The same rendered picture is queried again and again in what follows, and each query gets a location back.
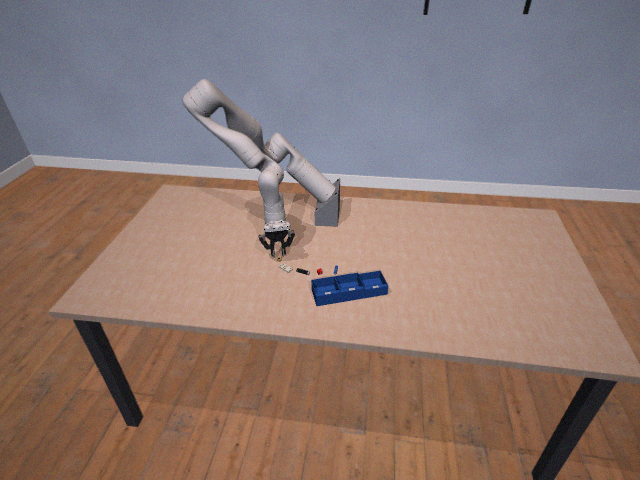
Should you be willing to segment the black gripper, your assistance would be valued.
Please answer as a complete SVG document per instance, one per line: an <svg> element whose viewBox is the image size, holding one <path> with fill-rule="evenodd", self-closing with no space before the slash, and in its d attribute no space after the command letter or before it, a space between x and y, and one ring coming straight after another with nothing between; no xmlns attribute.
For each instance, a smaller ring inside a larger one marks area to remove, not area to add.
<svg viewBox="0 0 640 480"><path fill-rule="evenodd" d="M276 233L276 234L274 234ZM288 234L288 238L287 241L284 243L284 238L286 237L286 235ZM265 247L266 250L270 249L271 250L271 256L273 258L275 258L275 250L274 250L274 245L275 242L280 242L281 241L281 249L282 249L282 256L286 255L286 247L290 246L293 238L295 236L295 233L293 230L288 231L288 230L283 230L283 231L275 231L275 232L265 232L265 234L263 235L259 235L259 241L262 243L262 245ZM270 240L270 244L268 244L265 240L265 237L267 237ZM289 241L290 240L290 241ZM272 242L272 245L271 245Z"/></svg>

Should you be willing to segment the blue bin rack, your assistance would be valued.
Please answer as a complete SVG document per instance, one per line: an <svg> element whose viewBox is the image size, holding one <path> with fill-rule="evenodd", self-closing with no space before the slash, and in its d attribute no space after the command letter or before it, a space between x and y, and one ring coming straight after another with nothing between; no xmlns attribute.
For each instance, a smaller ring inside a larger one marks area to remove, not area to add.
<svg viewBox="0 0 640 480"><path fill-rule="evenodd" d="M311 286L316 306L388 295L381 270L313 279Z"/></svg>

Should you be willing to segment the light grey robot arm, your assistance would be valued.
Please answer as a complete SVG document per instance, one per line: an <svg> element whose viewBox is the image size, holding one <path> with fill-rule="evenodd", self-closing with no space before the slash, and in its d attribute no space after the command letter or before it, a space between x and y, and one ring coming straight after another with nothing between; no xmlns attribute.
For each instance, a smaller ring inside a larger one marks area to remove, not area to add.
<svg viewBox="0 0 640 480"><path fill-rule="evenodd" d="M182 101L189 113L226 144L249 169L257 168L262 172L258 178L258 187L264 204L265 232L290 229L290 223L286 222L283 195L278 190L284 178L284 172L278 163L288 154L290 161L287 173L320 203L334 193L336 187L280 133L275 133L264 144L259 122L238 108L210 81L200 80L184 95ZM224 108L230 129L219 125L210 117L219 107Z"/></svg>

